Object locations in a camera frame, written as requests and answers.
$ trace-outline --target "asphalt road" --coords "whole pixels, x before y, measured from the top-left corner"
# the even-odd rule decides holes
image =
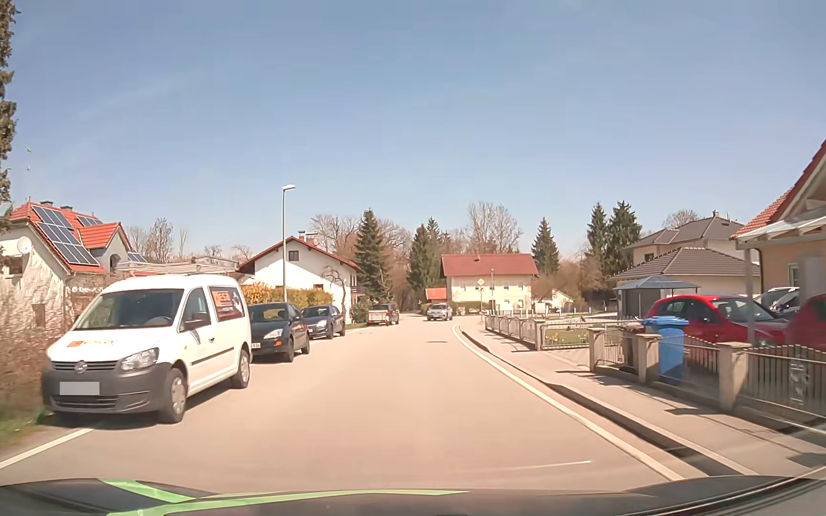
[[[108,477],[245,492],[664,482],[465,347],[453,332],[464,319],[405,316],[314,341],[292,364],[253,365],[246,390],[197,395],[177,425],[93,419],[93,431],[0,469],[0,485]]]

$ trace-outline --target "blurred license plate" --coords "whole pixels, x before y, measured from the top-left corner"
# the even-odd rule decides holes
[[[101,382],[60,382],[60,396],[100,396]]]

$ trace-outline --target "curb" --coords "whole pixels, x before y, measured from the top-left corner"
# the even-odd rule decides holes
[[[722,456],[715,451],[707,450],[705,447],[682,438],[681,436],[671,433],[671,431],[656,427],[650,422],[637,418],[623,409],[614,407],[600,399],[597,399],[585,392],[571,387],[564,387],[556,384],[550,384],[544,380],[537,378],[528,371],[512,364],[508,360],[500,357],[489,351],[489,348],[476,340],[472,335],[467,333],[465,329],[461,329],[461,333],[473,343],[475,346],[488,353],[494,358],[505,362],[511,367],[518,369],[525,375],[534,378],[543,383],[547,388],[553,390],[557,394],[568,398],[583,407],[590,409],[597,414],[610,419],[614,423],[633,432],[638,437],[646,439],[647,441],[659,446],[663,450],[683,459],[684,462],[689,463],[696,469],[710,476],[719,475],[758,475],[756,471],[736,463],[728,457]]]

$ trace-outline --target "blue sky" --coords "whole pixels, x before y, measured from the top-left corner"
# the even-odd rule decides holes
[[[316,213],[464,226],[505,205],[564,253],[592,205],[746,222],[826,136],[826,0],[18,0],[28,196],[191,250]]]

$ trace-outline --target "black car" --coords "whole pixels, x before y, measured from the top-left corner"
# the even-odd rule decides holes
[[[260,303],[247,307],[250,349],[254,356],[281,355],[292,362],[296,351],[311,352],[311,339],[301,312],[292,303]]]
[[[340,337],[346,335],[346,314],[339,313],[339,309],[333,305],[308,307],[301,311],[301,317],[307,324],[307,334],[312,339],[332,339],[335,334]]]

